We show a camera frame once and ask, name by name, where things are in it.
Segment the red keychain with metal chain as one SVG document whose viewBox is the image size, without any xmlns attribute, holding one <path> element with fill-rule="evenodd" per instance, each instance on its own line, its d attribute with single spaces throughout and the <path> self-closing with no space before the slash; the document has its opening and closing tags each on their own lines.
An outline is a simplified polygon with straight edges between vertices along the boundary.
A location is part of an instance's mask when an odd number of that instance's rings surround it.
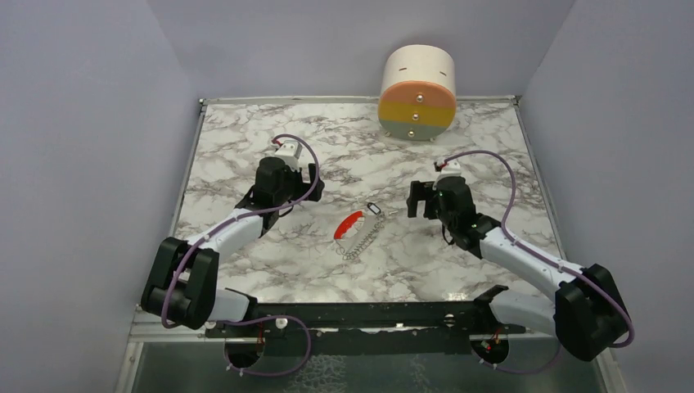
<svg viewBox="0 0 694 393">
<path fill-rule="evenodd" d="M 385 226 L 385 213 L 374 215 L 364 208 L 344 218 L 332 234 L 333 248 L 342 260 L 356 260 Z"/>
</svg>

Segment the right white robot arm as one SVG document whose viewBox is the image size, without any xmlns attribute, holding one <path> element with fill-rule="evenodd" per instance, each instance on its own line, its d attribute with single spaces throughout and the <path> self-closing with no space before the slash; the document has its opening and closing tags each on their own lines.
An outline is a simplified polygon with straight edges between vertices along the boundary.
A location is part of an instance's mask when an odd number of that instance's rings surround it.
<svg viewBox="0 0 694 393">
<path fill-rule="evenodd" d="M 607 268 L 580 266 L 513 237 L 501 222 L 477 212 L 461 176 L 411 182 L 408 217 L 416 217 L 420 202 L 424 218 L 440 221 L 451 245 L 511 271 L 542 293 L 536 298 L 503 289 L 490 295 L 472 311 L 479 331 L 519 325 L 555 337 L 583 361 L 632 338 L 633 324 Z"/>
</svg>

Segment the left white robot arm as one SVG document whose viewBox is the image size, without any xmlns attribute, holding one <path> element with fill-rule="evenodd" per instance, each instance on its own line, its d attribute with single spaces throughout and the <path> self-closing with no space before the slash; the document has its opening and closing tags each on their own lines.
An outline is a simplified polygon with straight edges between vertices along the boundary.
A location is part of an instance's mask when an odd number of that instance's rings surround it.
<svg viewBox="0 0 694 393">
<path fill-rule="evenodd" d="M 319 201 L 324 182 L 317 163 L 308 165 L 309 182 L 285 160 L 265 157 L 259 162 L 255 183 L 221 223 L 191 240 L 165 238 L 158 247 L 140 306 L 161 317 L 167 328 L 201 328 L 207 322 L 226 322 L 238 336 L 251 334 L 257 325 L 252 310 L 256 299 L 236 290 L 218 288 L 221 260 L 260 239 L 302 201 Z"/>
</svg>

